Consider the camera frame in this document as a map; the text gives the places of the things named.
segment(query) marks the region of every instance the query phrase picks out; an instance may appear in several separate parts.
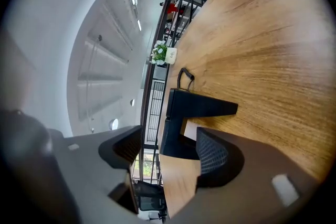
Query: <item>red object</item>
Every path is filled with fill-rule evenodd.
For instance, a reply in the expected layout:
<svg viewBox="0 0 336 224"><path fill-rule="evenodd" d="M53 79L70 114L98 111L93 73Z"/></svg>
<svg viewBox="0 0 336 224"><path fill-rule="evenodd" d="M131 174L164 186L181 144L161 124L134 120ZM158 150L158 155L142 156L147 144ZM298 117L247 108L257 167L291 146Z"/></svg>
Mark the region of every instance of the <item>red object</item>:
<svg viewBox="0 0 336 224"><path fill-rule="evenodd" d="M172 13L172 12L177 12L177 7L175 7L175 4L171 3L169 4L169 8L167 10L167 14Z"/></svg>

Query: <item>flower pot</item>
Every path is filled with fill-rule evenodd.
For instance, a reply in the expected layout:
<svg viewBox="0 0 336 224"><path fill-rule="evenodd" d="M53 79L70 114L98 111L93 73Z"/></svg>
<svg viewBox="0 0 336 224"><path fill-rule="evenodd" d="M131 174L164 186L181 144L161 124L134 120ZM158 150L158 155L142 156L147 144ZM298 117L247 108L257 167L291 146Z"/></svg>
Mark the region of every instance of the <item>flower pot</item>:
<svg viewBox="0 0 336 224"><path fill-rule="evenodd" d="M176 62L176 55L177 55L177 49L176 48L167 48L166 58L164 61L166 63L170 63L171 65L175 64Z"/></svg>

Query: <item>wood grain tabletop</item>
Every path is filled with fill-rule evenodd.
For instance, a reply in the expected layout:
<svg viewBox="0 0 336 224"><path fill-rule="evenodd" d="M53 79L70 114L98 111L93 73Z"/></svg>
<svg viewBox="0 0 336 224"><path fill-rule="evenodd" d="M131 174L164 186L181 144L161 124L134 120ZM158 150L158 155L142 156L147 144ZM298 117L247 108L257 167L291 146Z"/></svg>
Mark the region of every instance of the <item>wood grain tabletop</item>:
<svg viewBox="0 0 336 224"><path fill-rule="evenodd" d="M176 46L159 143L169 90L186 67L195 76L192 92L239 104L234 116L192 119L189 126L273 145L322 181L336 149L334 46L326 0L208 0ZM187 83L184 77L181 87ZM163 155L160 162L173 216L194 196L200 163Z"/></svg>

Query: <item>round ceiling light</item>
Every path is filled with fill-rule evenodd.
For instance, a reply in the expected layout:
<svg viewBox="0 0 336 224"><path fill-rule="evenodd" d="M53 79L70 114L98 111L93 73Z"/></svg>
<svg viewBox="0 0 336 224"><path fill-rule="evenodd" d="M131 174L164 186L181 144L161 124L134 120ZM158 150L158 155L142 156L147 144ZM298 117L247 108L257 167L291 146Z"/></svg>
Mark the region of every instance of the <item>round ceiling light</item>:
<svg viewBox="0 0 336 224"><path fill-rule="evenodd" d="M110 130L116 130L118 128L118 119L114 119L109 123Z"/></svg>

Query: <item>wooden table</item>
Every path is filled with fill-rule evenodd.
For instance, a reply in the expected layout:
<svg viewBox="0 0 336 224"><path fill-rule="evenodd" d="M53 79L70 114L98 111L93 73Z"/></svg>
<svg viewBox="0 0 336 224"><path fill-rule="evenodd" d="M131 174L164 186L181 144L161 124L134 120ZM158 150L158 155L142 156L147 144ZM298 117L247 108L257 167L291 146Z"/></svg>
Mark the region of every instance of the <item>wooden table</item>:
<svg viewBox="0 0 336 224"><path fill-rule="evenodd" d="M196 78L193 92L239 104L235 116L194 124L271 144L323 180L336 146L334 33L324 0L208 0L177 46L159 143L169 89L186 67ZM160 161L173 216L194 196L200 163L163 155Z"/></svg>

